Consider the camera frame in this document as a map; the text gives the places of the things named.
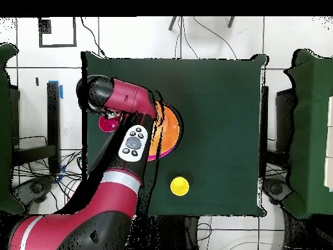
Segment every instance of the orange plate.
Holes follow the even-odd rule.
[[[155,130],[155,126],[157,125],[158,127],[155,132],[155,136],[152,135],[152,140],[150,141],[148,161],[152,161],[156,158],[157,146],[159,144],[162,129],[162,149],[160,153],[160,158],[167,155],[174,148],[178,141],[178,137],[180,136],[180,126],[176,115],[168,106],[163,105],[163,107],[165,117],[162,125],[160,125],[162,118],[162,109],[160,103],[156,102],[157,121],[153,125],[153,133]]]

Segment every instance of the yellow cup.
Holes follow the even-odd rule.
[[[181,197],[182,195],[186,195],[189,191],[190,185],[184,177],[177,176],[173,181],[171,181],[171,192],[174,195]]]

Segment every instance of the dark green table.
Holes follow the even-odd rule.
[[[14,57],[18,50],[12,44],[0,44],[0,213],[20,214],[24,211],[22,203],[10,193],[12,178],[12,110],[9,96],[9,79],[5,65],[9,58]]]
[[[86,52],[88,75],[105,75],[158,90],[182,115],[177,149],[161,159],[150,215],[263,215],[257,206],[260,71],[266,56],[252,60],[100,59]],[[88,114],[88,166],[108,138]],[[148,162],[145,197],[156,161]],[[170,183],[183,176],[188,194]]]
[[[295,133],[290,147],[294,192],[283,202],[297,219],[312,214],[333,215],[333,193],[324,186],[328,99],[333,96],[333,59],[307,49],[294,53],[286,70],[298,104],[293,112]]]

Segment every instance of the table leg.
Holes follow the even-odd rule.
[[[169,26],[169,31],[172,30],[173,26],[174,26],[174,22],[176,21],[177,16],[173,16],[170,22],[170,26]]]
[[[232,22],[233,22],[234,19],[235,19],[235,16],[232,16],[232,17],[230,18],[230,21],[229,21],[229,24],[228,24],[228,28],[231,28],[231,27],[232,27]]]

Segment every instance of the blue tape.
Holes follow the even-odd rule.
[[[49,83],[59,84],[59,81],[49,81]],[[64,91],[63,91],[62,85],[59,85],[59,97],[60,97],[60,99],[64,98]]]
[[[59,95],[60,95],[61,99],[64,98],[64,94],[63,94],[63,91],[62,91],[62,85],[59,87]]]
[[[62,178],[63,178],[63,175],[58,175],[58,177],[57,177],[57,179],[59,179],[59,180],[62,180]]]

